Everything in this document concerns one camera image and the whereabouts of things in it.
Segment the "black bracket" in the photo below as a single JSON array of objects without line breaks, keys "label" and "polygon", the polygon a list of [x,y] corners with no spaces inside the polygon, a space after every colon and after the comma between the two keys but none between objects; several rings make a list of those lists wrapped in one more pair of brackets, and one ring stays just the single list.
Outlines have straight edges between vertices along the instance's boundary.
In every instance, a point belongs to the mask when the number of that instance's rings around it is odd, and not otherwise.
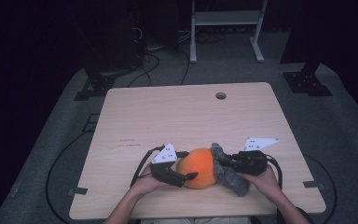
[{"label": "black bracket", "polygon": [[267,170],[267,156],[260,150],[240,151],[226,157],[229,160],[218,160],[220,165],[231,167],[237,173],[261,175]]},{"label": "black bracket", "polygon": [[77,92],[75,101],[87,101],[89,97],[106,96],[107,92],[113,88],[116,77],[121,75],[103,76],[101,71],[106,65],[98,60],[83,60],[83,64],[88,79],[83,89]]},{"label": "black bracket", "polygon": [[292,93],[307,93],[309,96],[332,96],[329,89],[315,76],[319,63],[306,63],[300,72],[285,72],[284,78]]}]

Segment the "floor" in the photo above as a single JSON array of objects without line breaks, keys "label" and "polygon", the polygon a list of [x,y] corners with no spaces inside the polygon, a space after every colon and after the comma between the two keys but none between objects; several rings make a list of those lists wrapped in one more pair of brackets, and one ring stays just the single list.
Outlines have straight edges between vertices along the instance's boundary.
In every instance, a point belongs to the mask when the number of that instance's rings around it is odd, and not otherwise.
[{"label": "floor", "polygon": [[[165,49],[153,53],[154,56],[146,55],[144,69],[156,67],[148,73],[149,78],[140,76],[145,71],[138,69],[119,77],[113,88],[128,88],[130,84],[133,88],[269,83],[326,202],[325,212],[311,215],[315,223],[324,223],[330,216],[330,223],[358,223],[358,105],[339,76],[323,64],[316,76],[332,96],[292,93],[282,73],[299,71],[303,64],[280,64],[288,35],[261,33],[259,45],[264,63],[255,59],[249,43],[251,34],[227,34],[222,41],[198,44],[198,61],[192,64],[188,63],[189,44],[184,43],[178,51]],[[63,91],[0,209],[0,223],[103,222],[72,220],[68,216],[92,139],[92,132],[83,130],[98,121],[104,100],[74,100],[86,80],[85,71],[79,70]],[[273,217],[260,219],[262,223],[274,223]]]}]

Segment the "dark wall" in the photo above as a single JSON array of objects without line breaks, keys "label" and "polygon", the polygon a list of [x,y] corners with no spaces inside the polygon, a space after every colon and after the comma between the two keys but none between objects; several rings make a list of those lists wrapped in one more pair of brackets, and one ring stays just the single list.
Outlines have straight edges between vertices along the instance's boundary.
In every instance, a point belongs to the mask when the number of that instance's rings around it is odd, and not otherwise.
[{"label": "dark wall", "polygon": [[0,205],[81,68],[81,44],[65,1],[0,0]]},{"label": "dark wall", "polygon": [[358,104],[358,1],[302,1],[282,63],[312,58],[334,70]]},{"label": "dark wall", "polygon": [[138,65],[130,9],[130,0],[0,0],[0,206],[71,77],[84,64]]}]

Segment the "gray fabric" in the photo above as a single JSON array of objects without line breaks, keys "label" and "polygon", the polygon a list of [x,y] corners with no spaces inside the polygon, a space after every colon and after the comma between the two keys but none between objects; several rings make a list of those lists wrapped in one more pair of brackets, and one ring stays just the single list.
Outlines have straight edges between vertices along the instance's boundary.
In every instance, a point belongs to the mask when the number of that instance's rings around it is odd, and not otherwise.
[{"label": "gray fabric", "polygon": [[232,168],[220,165],[219,161],[229,161],[229,159],[226,158],[225,153],[219,144],[212,143],[211,152],[216,181],[223,186],[232,189],[238,196],[245,196],[249,190],[249,181],[238,176]]}]

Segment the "metal stand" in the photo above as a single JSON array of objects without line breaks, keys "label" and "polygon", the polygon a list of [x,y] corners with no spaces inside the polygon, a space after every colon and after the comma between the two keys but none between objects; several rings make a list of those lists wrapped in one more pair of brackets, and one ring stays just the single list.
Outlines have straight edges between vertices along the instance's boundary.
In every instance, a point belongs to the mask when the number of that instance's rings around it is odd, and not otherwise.
[{"label": "metal stand", "polygon": [[245,25],[256,24],[255,36],[250,38],[255,57],[259,63],[264,62],[264,57],[258,47],[257,40],[263,24],[268,0],[263,0],[260,10],[249,11],[207,11],[196,12],[196,0],[192,1],[191,6],[191,42],[190,42],[190,62],[197,62],[196,52],[196,26],[198,25]]}]

